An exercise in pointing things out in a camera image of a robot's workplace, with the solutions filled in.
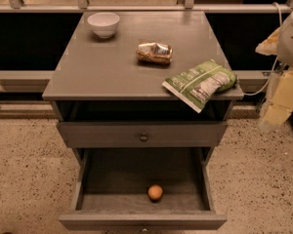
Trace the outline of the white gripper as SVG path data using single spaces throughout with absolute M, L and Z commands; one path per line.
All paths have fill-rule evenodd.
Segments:
M 273 74 L 269 82 L 266 101 L 260 110 L 259 127 L 273 131 L 293 113 L 293 67 L 282 74 Z

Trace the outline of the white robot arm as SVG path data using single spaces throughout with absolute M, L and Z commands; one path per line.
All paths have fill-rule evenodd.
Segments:
M 267 100 L 261 109 L 261 125 L 266 129 L 281 126 L 293 113 L 293 11 L 283 24 L 255 52 L 275 55 L 289 66 L 281 75 L 273 75 L 267 89 Z

